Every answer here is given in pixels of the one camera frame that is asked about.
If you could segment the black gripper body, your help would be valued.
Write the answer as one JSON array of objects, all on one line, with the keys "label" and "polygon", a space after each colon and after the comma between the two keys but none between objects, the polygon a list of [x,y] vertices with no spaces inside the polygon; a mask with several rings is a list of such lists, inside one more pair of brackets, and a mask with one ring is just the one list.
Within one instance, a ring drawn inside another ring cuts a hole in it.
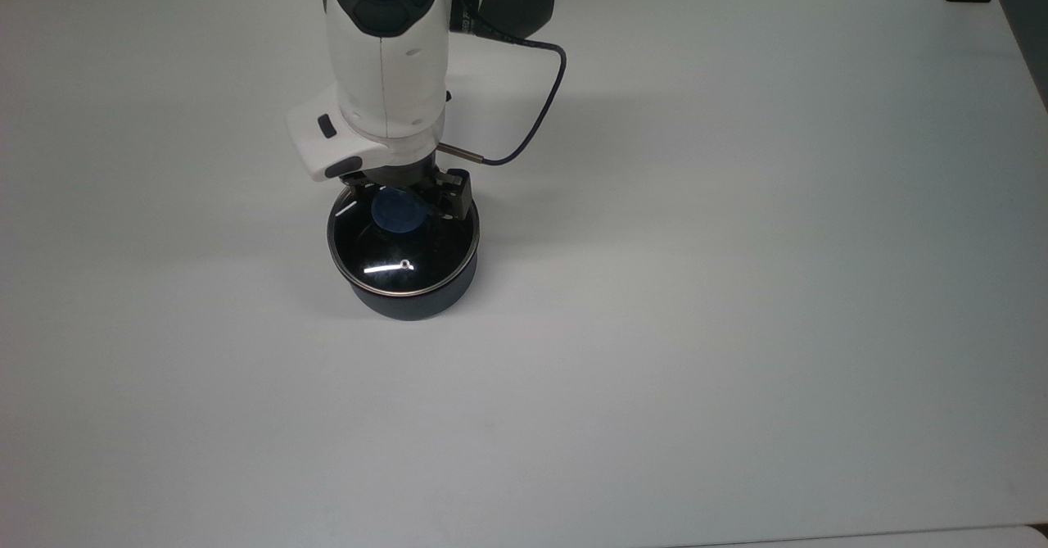
[{"label": "black gripper body", "polygon": [[[422,198],[424,202],[435,202],[434,172],[436,168],[439,167],[435,159],[422,159],[412,165],[386,165],[373,168],[373,170],[355,171],[352,174],[366,174],[371,181],[378,183],[379,187],[398,189],[408,192],[411,196]],[[340,198],[345,198],[343,191],[340,192]]]}]

